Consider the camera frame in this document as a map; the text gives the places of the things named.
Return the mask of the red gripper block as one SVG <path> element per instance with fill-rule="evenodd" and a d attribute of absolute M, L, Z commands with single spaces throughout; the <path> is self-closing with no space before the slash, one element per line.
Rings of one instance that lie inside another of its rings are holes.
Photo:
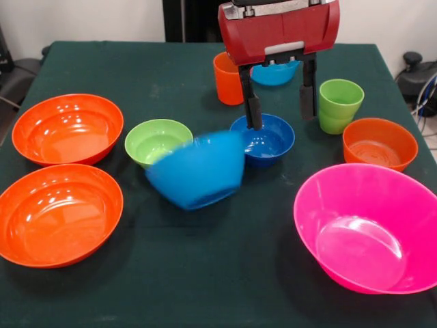
<path fill-rule="evenodd" d="M 226 51 L 239 66 L 247 128 L 262 128 L 259 98 L 250 71 L 271 56 L 290 51 L 305 55 L 333 47 L 339 30 L 338 1 L 230 1 L 218 7 Z M 304 120 L 317 115 L 316 56 L 305 56 L 300 86 Z"/>

